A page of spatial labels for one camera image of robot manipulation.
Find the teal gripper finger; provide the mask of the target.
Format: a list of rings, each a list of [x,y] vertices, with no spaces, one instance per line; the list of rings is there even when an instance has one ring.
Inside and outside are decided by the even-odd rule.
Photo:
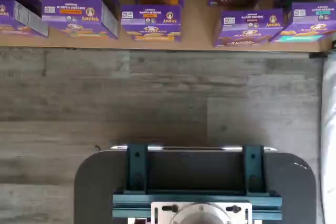
[[[130,144],[127,149],[126,194],[146,194],[148,187],[148,145]]]
[[[243,147],[244,180],[247,195],[265,193],[264,147],[249,145]]]

